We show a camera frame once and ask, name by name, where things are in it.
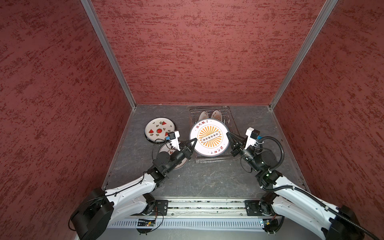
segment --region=red backdrop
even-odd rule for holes
[[[79,0],[0,3],[0,239],[71,239],[130,106]]]
[[[94,0],[137,103],[269,104],[324,0]]]
[[[311,191],[383,239],[384,2],[339,0],[275,112]]]

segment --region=plate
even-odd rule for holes
[[[171,155],[175,150],[176,150],[175,148],[170,149],[170,143],[167,142],[160,148],[159,152],[167,152],[169,153],[169,155]],[[188,160],[187,158],[184,158],[183,160],[181,160],[181,163],[177,165],[174,169],[181,168],[187,162],[187,160]]]
[[[221,112],[217,109],[212,113],[211,118],[219,120],[219,121],[223,120],[221,117]]]
[[[169,132],[175,131],[175,124],[168,118],[155,118],[147,124],[144,131],[145,136],[150,142],[162,143]]]
[[[206,157],[219,156],[227,149],[228,128],[213,118],[198,121],[191,129],[189,139],[197,138],[195,151]]]
[[[203,119],[207,119],[208,118],[208,113],[207,113],[207,111],[202,111],[201,113],[200,113],[200,116],[199,116],[199,121],[200,120],[203,120]]]

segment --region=dish rack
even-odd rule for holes
[[[231,110],[228,106],[205,106],[205,107],[194,107],[189,109],[189,119],[190,119],[190,127],[192,128],[196,122],[199,121],[199,117],[202,111],[207,111],[208,117],[210,118],[212,113],[215,110],[219,110],[222,116],[222,123],[227,126],[228,130],[231,133],[239,135],[239,131],[237,129],[235,120],[232,117]],[[194,158],[196,163],[205,163],[205,162],[220,162],[227,159],[238,159],[239,157],[233,157],[231,154],[231,148],[228,148],[224,151],[224,153],[215,157],[206,157],[200,155],[197,152],[194,152]]]

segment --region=robotic arm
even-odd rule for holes
[[[179,136],[178,131],[169,133],[166,141],[176,150],[171,155],[160,152],[152,167],[138,179],[106,191],[94,189],[86,197],[70,217],[75,227],[72,230],[76,230],[80,240],[95,240],[110,224],[133,214],[152,211],[155,199],[150,192],[160,187],[167,174],[184,158],[191,159],[195,149],[196,138],[179,145]]]
[[[238,154],[258,174],[256,178],[260,188],[267,193],[261,198],[258,210],[264,215],[278,214],[288,217],[309,229],[323,240],[362,240],[364,233],[371,238],[378,238],[359,225],[355,213],[346,206],[341,208],[327,203],[292,183],[276,171],[284,160],[284,150],[280,142],[273,137],[260,137],[260,132],[248,128],[247,139],[228,132],[227,137],[232,147],[232,155]],[[279,162],[268,149],[255,149],[263,140],[270,139],[277,143],[281,151]]]

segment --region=gray table surface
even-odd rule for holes
[[[190,132],[189,109],[186,105],[139,105],[130,121],[127,135],[119,155],[113,163],[107,179],[107,188],[126,184],[142,175],[152,166],[153,144],[144,135],[146,124],[154,118],[171,119],[180,132],[180,141],[187,140]],[[274,118],[266,106],[230,106],[240,135],[245,137],[248,127],[259,130],[261,136],[273,136],[283,141]],[[154,156],[162,144],[156,144]],[[264,147],[271,149],[277,159],[280,152],[272,141]],[[243,161],[245,169],[250,167]],[[278,168],[283,175],[298,186],[303,186],[303,178],[297,163],[287,154]],[[260,198],[265,192],[257,184],[255,173],[247,173],[240,166],[239,159],[222,162],[195,163],[192,158],[184,166],[168,174],[166,183],[152,192],[154,197],[233,197]]]

